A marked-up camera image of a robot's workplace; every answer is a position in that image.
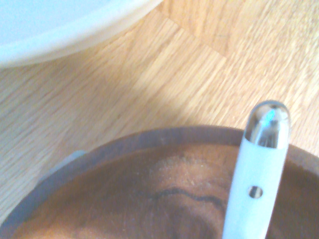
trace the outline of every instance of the metal tip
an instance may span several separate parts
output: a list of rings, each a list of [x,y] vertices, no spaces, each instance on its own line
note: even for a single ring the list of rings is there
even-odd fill
[[[249,117],[244,137],[253,144],[285,148],[290,136],[290,114],[285,105],[265,101],[256,105]]]

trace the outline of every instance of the white utensil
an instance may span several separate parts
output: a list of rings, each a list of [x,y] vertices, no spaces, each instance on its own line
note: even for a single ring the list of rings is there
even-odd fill
[[[275,101],[252,110],[230,189],[223,239],[264,239],[274,208],[290,135],[287,108]]]

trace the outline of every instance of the light wood surface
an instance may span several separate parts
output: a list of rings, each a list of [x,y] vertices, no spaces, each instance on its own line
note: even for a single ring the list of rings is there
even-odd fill
[[[0,222],[75,150],[151,128],[244,128],[282,101],[319,155],[319,2],[166,0],[83,52],[0,70]]]

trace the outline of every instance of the brown wooden bowl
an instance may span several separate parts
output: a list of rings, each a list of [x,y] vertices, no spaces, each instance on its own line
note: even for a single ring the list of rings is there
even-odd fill
[[[198,126],[108,143],[40,182],[0,238],[219,239],[242,135]],[[294,146],[267,238],[319,238],[319,159]]]

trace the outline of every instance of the white handle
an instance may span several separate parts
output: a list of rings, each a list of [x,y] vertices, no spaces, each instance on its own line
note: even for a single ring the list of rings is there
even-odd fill
[[[262,147],[242,139],[228,199],[223,239],[265,238],[286,153],[286,147]],[[262,195],[260,192],[256,195],[260,198],[249,195],[251,187],[257,189],[257,193],[262,189]]]

